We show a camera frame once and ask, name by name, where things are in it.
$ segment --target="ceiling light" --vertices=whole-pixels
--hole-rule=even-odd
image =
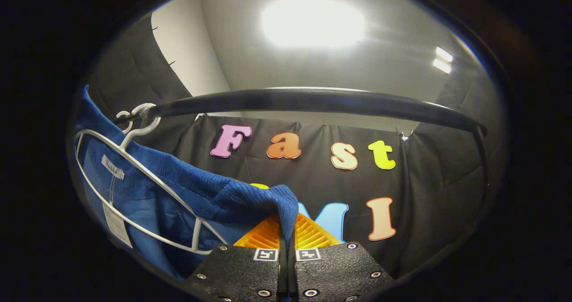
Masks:
[[[262,13],[266,37],[283,46],[341,46],[362,38],[364,19],[327,0],[281,0]]]
[[[439,68],[439,70],[449,74],[451,72],[451,66],[445,62],[443,62],[442,60],[439,59],[435,59],[433,61],[433,66],[435,66],[436,68]]]
[[[453,62],[453,56],[445,52],[445,50],[439,46],[437,46],[437,55],[440,56],[445,62]]]

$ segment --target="white plastic hanger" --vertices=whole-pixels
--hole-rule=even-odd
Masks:
[[[131,111],[131,113],[129,113],[127,111],[121,111],[117,114],[116,117],[122,117],[123,115],[129,115],[129,114],[136,115],[140,111],[145,111],[152,106],[155,106],[155,105],[153,103],[144,103],[142,105],[137,106],[135,109],[133,109],[133,111]],[[129,223],[131,226],[133,226],[133,227],[137,228],[139,231],[142,231],[143,233],[153,237],[154,239],[162,241],[163,243],[167,243],[169,245],[172,245],[174,247],[177,247],[177,248],[180,248],[180,249],[183,249],[185,251],[192,252],[192,253],[197,253],[200,255],[208,255],[212,250],[211,251],[200,251],[198,249],[198,237],[199,237],[202,225],[205,225],[210,231],[212,231],[212,233],[214,235],[216,235],[216,237],[218,237],[218,239],[220,239],[224,244],[228,244],[227,241],[217,231],[215,231],[215,229],[212,226],[210,226],[208,221],[202,219],[201,217],[196,216],[193,212],[193,209],[186,202],[184,202],[171,187],[167,186],[167,184],[165,184],[165,182],[163,182],[163,180],[161,180],[159,177],[155,176],[155,174],[153,174],[149,169],[147,169],[145,166],[143,166],[143,164],[141,164],[139,161],[137,161],[137,159],[133,158],[129,153],[127,153],[125,151],[125,149],[127,148],[127,145],[129,144],[131,139],[133,139],[133,137],[135,137],[137,135],[146,135],[148,133],[151,133],[151,131],[153,131],[159,125],[159,121],[161,121],[161,118],[156,117],[155,119],[153,119],[151,124],[148,125],[147,127],[142,128],[142,129],[135,129],[133,131],[130,131],[131,127],[133,126],[133,123],[129,122],[129,126],[127,127],[127,129],[122,130],[123,133],[125,133],[127,135],[125,136],[125,139],[123,139],[121,145],[119,145],[119,146],[116,145],[110,139],[108,139],[106,136],[101,135],[100,133],[98,133],[96,131],[93,131],[90,129],[84,129],[82,131],[79,131],[75,135],[75,140],[77,141],[77,146],[76,146],[76,162],[77,162],[77,165],[80,168],[81,173],[84,175],[85,180],[88,182],[88,184],[92,188],[93,192],[103,202],[103,204],[105,206],[107,206],[113,213],[115,213],[121,219],[123,219],[124,221]],[[127,159],[127,161],[129,161],[133,166],[135,166],[137,169],[141,170],[141,172],[143,172],[143,174],[148,176],[153,182],[155,182],[156,184],[161,186],[161,188],[163,188],[163,190],[165,190],[167,193],[169,193],[173,198],[175,198],[177,200],[177,202],[179,202],[182,206],[184,206],[189,212],[191,212],[194,215],[195,223],[194,223],[194,231],[193,231],[193,239],[192,239],[191,247],[187,247],[185,245],[180,245],[179,243],[175,243],[173,241],[170,241],[169,239],[166,239],[160,235],[153,233],[152,231],[145,229],[144,227],[140,226],[139,224],[135,223],[134,221],[131,221],[129,218],[127,218],[121,212],[119,212],[115,207],[113,207],[113,205],[110,204],[105,198],[103,198],[102,195],[99,194],[99,192],[96,190],[96,188],[90,182],[88,176],[86,176],[84,169],[81,166],[80,160],[78,158],[78,154],[80,152],[81,141],[82,141],[84,134],[89,134],[89,135],[96,137],[97,139],[101,140],[103,143],[108,145],[110,148],[115,150],[123,158]]]

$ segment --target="white wall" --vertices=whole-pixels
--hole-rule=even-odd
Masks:
[[[155,40],[192,96],[229,92],[206,29],[201,0],[172,0],[151,15]],[[240,113],[209,113],[241,117]]]

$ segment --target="clothing tag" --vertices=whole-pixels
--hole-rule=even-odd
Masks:
[[[113,175],[116,176],[117,178],[123,180],[123,178],[125,177],[125,173],[123,172],[123,170],[117,168],[115,165],[113,165],[113,163],[111,161],[109,161],[108,157],[106,155],[104,155],[101,158],[101,163],[102,165],[104,165],[109,172]]]
[[[121,217],[117,216],[116,213],[105,206],[105,204],[102,203],[102,205],[104,205],[105,220],[108,222],[109,231],[125,243],[125,245],[133,248],[129,240],[129,235],[127,235],[127,230],[125,229],[125,222]]]

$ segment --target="white ceiling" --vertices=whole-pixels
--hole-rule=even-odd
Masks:
[[[277,0],[202,0],[206,30],[230,90],[280,86],[355,88],[434,102],[447,75],[435,48],[463,52],[451,32],[408,0],[345,2],[366,21],[364,38],[341,47],[281,47],[264,37],[261,13]],[[245,117],[395,131],[418,123],[361,115],[252,112]]]

